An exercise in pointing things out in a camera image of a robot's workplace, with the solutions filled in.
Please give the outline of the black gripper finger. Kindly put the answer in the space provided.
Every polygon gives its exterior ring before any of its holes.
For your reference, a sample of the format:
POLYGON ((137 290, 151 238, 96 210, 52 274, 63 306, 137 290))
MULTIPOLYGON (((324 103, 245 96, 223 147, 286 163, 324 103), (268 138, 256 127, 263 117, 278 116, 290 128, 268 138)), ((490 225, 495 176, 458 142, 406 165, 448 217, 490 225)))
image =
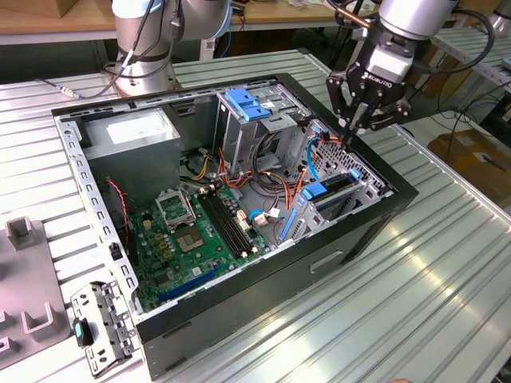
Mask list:
POLYGON ((339 139, 342 144, 351 144, 355 136, 355 129, 352 124, 358 109, 358 102, 347 102, 343 93, 343 85, 345 84, 346 79, 342 72, 331 72, 326 79, 331 106, 334 114, 339 118, 339 139))
POLYGON ((381 112, 368 105, 355 123, 355 132, 363 135, 368 131, 378 131, 399 122, 411 114, 411 104, 406 99, 398 100, 387 112, 381 112))

